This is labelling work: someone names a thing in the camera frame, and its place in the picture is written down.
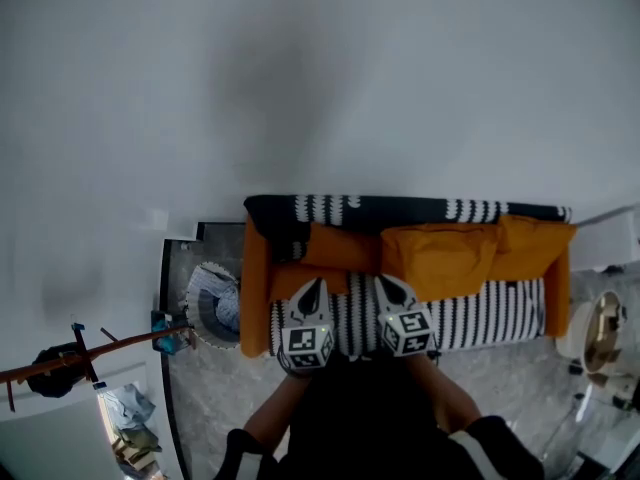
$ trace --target tile floor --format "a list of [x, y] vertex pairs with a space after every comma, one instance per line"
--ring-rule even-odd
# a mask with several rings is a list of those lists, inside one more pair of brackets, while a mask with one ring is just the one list
[[[168, 310], [180, 309], [191, 272], [202, 261], [217, 261], [239, 275], [242, 225], [205, 227], [202, 242], [172, 243]], [[640, 289], [627, 279], [613, 282], [595, 274], [572, 280], [575, 298], [615, 287], [627, 300], [630, 323], [626, 340], [637, 351], [640, 340]], [[550, 339], [480, 350], [451, 352], [440, 367], [476, 400], [485, 414], [498, 414], [539, 457], [548, 478], [559, 478], [578, 448], [595, 450], [603, 431], [627, 417], [597, 393], [581, 423], [578, 402], [587, 382], [570, 376], [567, 363]], [[170, 358], [169, 370], [178, 433], [193, 480], [210, 479], [224, 457], [227, 433], [241, 427], [284, 377], [272, 358], [248, 360], [238, 348], [218, 350], [200, 344]], [[281, 452], [286, 450], [286, 443]]]

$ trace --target black sleeve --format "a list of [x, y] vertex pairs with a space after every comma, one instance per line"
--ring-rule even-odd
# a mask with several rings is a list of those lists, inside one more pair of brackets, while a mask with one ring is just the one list
[[275, 476], [278, 462], [248, 432], [235, 429], [227, 435], [227, 451], [215, 480], [233, 480], [242, 469], [242, 478], [261, 480]]
[[507, 479], [544, 479], [542, 463], [524, 447], [498, 416], [480, 418], [466, 429], [484, 450], [498, 473]]

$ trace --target white wall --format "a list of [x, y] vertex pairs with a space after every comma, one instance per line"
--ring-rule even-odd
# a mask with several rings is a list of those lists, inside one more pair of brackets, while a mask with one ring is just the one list
[[249, 194], [633, 198], [639, 30], [640, 0], [0, 0], [0, 368], [146, 331], [162, 237]]
[[15, 480], [122, 478], [98, 401], [0, 423], [0, 463]]

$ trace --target forearm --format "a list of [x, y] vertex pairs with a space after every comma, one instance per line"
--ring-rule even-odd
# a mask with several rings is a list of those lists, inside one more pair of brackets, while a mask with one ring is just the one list
[[442, 373], [426, 356], [405, 360], [416, 383], [433, 404], [438, 426], [445, 432], [462, 430], [481, 417], [478, 406], [460, 386]]
[[291, 416], [310, 381], [310, 378], [297, 379], [287, 376], [244, 426], [244, 430], [270, 453], [273, 453], [282, 441]]

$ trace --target black shirt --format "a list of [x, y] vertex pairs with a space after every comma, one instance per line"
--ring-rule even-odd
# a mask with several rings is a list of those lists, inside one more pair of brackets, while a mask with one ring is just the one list
[[398, 361], [332, 361], [314, 374], [278, 463], [244, 430], [227, 437], [217, 479], [544, 478], [504, 420], [481, 418], [448, 436]]

